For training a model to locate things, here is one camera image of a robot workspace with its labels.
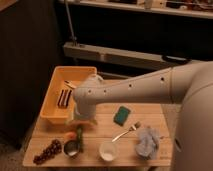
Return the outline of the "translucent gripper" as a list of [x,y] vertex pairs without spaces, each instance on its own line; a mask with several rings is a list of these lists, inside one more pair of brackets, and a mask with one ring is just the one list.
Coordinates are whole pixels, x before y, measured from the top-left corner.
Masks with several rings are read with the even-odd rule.
[[78,112],[77,108],[74,108],[73,112],[68,117],[68,124],[97,124],[97,120],[95,119],[95,110],[92,109],[89,112],[85,112],[83,114]]

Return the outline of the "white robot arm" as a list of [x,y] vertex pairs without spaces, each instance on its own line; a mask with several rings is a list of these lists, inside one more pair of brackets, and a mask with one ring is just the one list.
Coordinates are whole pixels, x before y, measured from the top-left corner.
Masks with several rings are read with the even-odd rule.
[[171,67],[107,83],[89,76],[74,89],[77,116],[100,103],[179,103],[171,171],[213,171],[213,61]]

